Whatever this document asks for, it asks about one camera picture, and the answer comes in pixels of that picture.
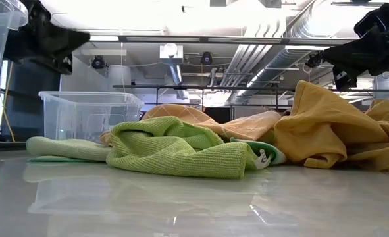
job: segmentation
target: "white glossy floor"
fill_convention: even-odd
[[[212,180],[27,157],[0,153],[0,237],[389,236],[389,174],[274,167]]]

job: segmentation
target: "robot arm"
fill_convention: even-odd
[[[359,39],[310,55],[310,68],[323,62],[334,65],[339,90],[357,86],[357,77],[368,71],[377,76],[389,71],[389,3],[367,13],[354,27]]]
[[[61,74],[72,74],[72,51],[90,35],[55,26],[51,13],[39,0],[21,0],[29,11],[29,23],[9,30],[4,58],[16,63],[28,59]]]

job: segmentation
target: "metal beam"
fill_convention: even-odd
[[[113,85],[113,88],[122,88],[122,85]],[[164,86],[164,85],[126,85],[126,88],[155,88],[155,89],[165,89],[170,88],[174,90],[259,90],[266,92],[276,92],[276,91],[289,91],[294,92],[295,88],[261,88],[261,87],[241,87],[241,86]],[[348,90],[337,90],[337,89],[327,89],[332,92],[389,92],[389,89],[348,89]]]
[[[217,37],[217,36],[116,36],[122,43],[217,43],[247,45],[302,45],[302,46],[337,46],[353,39],[301,39],[301,38],[251,38],[251,37]]]
[[[366,3],[364,1],[362,2],[347,2],[347,1],[343,1],[343,2],[332,2],[331,3],[332,6],[339,6],[339,7],[381,7],[381,5],[383,5],[383,3]]]
[[[198,72],[183,72],[181,73],[182,76],[210,76],[210,72],[204,72],[204,73],[198,73]],[[245,75],[245,76],[253,76],[254,73],[223,73],[223,72],[216,72],[215,77],[216,78],[222,78],[224,75]]]

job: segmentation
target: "ceiling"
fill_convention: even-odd
[[[266,9],[259,0],[237,0],[227,7],[210,7],[210,1],[104,0],[99,3],[83,0],[43,0],[43,3],[53,13],[55,24],[87,31],[91,35],[263,37],[255,30],[257,26],[270,25],[280,17],[290,22],[310,2],[310,0],[282,0],[284,3],[282,9]],[[185,12],[182,12],[182,6],[185,6]],[[343,21],[347,24],[344,24],[334,38],[356,38],[351,23],[356,20],[344,17]],[[102,50],[105,53],[101,55],[108,65],[128,65],[132,70],[137,70],[142,76],[133,78],[137,84],[147,83],[146,79],[157,79],[150,83],[164,84],[163,78],[170,75],[170,70],[167,65],[160,64],[160,45],[163,43],[89,42],[77,49],[74,54],[90,65],[94,56],[99,55],[99,50]],[[181,45],[184,50],[184,64],[181,65],[183,84],[207,84],[208,80],[200,74],[210,72],[213,67],[228,68],[239,47],[196,43]],[[213,56],[213,66],[200,66],[201,55],[206,51]],[[261,66],[265,66],[276,53],[278,53],[276,47],[270,48],[251,72],[257,72]],[[304,68],[305,60],[306,57],[299,60],[291,70],[283,74],[280,87],[294,88],[298,80],[309,80],[322,86],[330,85],[331,66],[322,65],[308,73],[308,69]],[[103,70],[99,70],[99,73],[105,74]],[[197,73],[198,76],[184,75],[187,73]],[[250,78],[246,77],[239,86],[246,85]]]

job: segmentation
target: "ceiling fixture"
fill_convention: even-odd
[[[118,41],[118,36],[90,36],[90,41]]]
[[[311,51],[318,51],[318,50],[325,50],[330,47],[325,46],[312,46],[312,45],[285,45],[285,49],[291,49],[291,50],[311,50]]]

